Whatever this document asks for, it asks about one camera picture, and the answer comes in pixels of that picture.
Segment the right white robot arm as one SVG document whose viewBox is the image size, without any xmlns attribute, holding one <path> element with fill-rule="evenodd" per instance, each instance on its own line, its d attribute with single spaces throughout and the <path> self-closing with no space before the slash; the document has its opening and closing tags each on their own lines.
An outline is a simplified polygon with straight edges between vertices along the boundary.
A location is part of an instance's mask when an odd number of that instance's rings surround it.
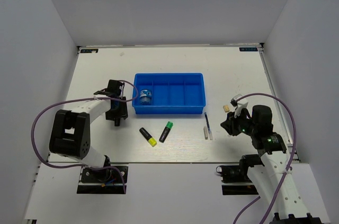
<svg viewBox="0 0 339 224">
<path fill-rule="evenodd" d="M 273 131 L 272 111 L 255 105 L 249 113 L 245 104 L 237 105 L 221 123 L 229 135 L 250 136 L 257 154 L 244 155 L 237 166 L 220 166 L 216 171 L 224 183 L 251 182 L 267 204 L 264 219 L 271 223 L 320 223 L 305 206 L 292 177 L 288 152 L 282 137 Z"/>
</svg>

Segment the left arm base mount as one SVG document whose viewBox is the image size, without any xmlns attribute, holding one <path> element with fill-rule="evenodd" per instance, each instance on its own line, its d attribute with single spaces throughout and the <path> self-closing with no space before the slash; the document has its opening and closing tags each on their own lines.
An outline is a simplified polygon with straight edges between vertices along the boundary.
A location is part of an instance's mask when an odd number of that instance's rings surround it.
<svg viewBox="0 0 339 224">
<path fill-rule="evenodd" d="M 77 194 L 125 194 L 127 188 L 128 166 L 115 169 L 93 171 L 83 168 L 79 177 Z"/>
</svg>

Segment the blue white tape roll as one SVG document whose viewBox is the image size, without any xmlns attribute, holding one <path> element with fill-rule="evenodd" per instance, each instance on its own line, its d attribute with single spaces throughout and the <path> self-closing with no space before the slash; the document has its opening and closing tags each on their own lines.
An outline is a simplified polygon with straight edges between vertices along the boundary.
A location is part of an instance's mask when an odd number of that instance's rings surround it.
<svg viewBox="0 0 339 224">
<path fill-rule="evenodd" d="M 139 103 L 140 105 L 151 105 L 152 104 L 152 91 L 150 89 L 142 89 L 140 91 Z"/>
</svg>

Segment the purple cap black highlighter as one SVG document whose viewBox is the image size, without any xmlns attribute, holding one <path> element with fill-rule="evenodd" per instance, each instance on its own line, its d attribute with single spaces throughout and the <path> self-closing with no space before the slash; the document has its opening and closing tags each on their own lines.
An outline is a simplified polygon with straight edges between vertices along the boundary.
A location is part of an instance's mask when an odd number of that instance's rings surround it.
<svg viewBox="0 0 339 224">
<path fill-rule="evenodd" d="M 115 118 L 114 119 L 114 126 L 119 127 L 120 126 L 121 119 L 120 118 Z"/>
</svg>

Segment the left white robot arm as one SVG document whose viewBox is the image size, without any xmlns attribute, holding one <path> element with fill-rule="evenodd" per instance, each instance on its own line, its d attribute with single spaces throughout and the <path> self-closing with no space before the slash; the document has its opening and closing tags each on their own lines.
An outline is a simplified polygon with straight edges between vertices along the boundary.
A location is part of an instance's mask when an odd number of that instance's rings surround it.
<svg viewBox="0 0 339 224">
<path fill-rule="evenodd" d="M 118 127 L 122 119 L 128 118 L 123 89 L 123 82 L 111 79 L 107 88 L 94 93 L 108 100 L 94 99 L 72 110 L 59 110 L 52 127 L 50 152 L 93 167 L 95 177 L 107 181 L 112 175 L 109 157 L 91 146 L 91 123 L 104 114 L 106 120 Z"/>
</svg>

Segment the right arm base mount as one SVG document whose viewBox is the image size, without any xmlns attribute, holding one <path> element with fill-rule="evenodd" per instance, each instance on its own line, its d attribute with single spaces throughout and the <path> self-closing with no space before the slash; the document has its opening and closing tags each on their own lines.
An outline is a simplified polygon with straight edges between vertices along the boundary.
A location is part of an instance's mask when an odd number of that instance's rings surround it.
<svg viewBox="0 0 339 224">
<path fill-rule="evenodd" d="M 241 174 L 239 166 L 219 165 L 216 173 L 221 177 L 223 195 L 258 195 L 251 180 Z"/>
</svg>

